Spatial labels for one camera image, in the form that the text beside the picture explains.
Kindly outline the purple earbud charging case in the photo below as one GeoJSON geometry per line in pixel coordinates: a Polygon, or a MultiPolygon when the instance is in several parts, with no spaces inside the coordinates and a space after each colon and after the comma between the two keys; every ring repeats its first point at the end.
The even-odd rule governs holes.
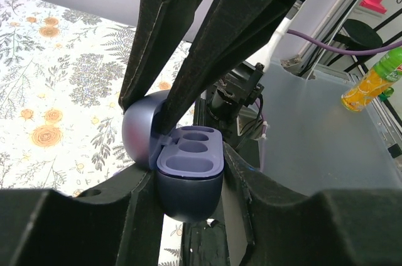
{"type": "Polygon", "coordinates": [[[122,142],[137,166],[154,171],[164,213],[181,222],[212,216],[222,190],[222,134],[208,126],[182,126],[167,135],[156,131],[156,120],[168,91],[151,93],[124,113],[122,142]]]}

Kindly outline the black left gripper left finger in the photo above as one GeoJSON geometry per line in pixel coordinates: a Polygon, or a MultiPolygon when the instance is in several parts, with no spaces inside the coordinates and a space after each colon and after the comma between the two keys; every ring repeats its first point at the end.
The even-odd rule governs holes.
{"type": "Polygon", "coordinates": [[[130,166],[77,197],[1,191],[2,265],[156,265],[163,212],[152,172],[130,166]]]}

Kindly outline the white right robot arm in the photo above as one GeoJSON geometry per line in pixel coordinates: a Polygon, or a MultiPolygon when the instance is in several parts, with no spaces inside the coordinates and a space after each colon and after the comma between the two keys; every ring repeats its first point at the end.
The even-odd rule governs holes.
{"type": "MultiPolygon", "coordinates": [[[[139,20],[122,82],[123,110],[142,99],[191,27],[203,0],[140,0],[139,20]]],[[[262,48],[293,5],[304,0],[213,0],[156,120],[167,134],[210,86],[212,116],[228,126],[262,91],[263,65],[246,59],[262,48]]]]}

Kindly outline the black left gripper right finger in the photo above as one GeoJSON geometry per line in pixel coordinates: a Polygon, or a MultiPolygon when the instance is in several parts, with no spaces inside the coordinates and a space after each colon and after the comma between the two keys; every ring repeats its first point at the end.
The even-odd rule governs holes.
{"type": "Polygon", "coordinates": [[[401,191],[331,189],[304,196],[250,166],[224,145],[230,253],[241,265],[400,265],[401,191]]]}

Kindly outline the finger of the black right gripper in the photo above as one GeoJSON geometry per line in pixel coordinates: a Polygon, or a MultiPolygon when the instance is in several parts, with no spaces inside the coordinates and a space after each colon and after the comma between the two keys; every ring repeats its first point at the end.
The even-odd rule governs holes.
{"type": "Polygon", "coordinates": [[[214,0],[158,118],[167,134],[222,75],[264,46],[297,0],[214,0]]]}
{"type": "Polygon", "coordinates": [[[140,0],[119,105],[126,111],[150,89],[191,27],[203,0],[140,0]]]}

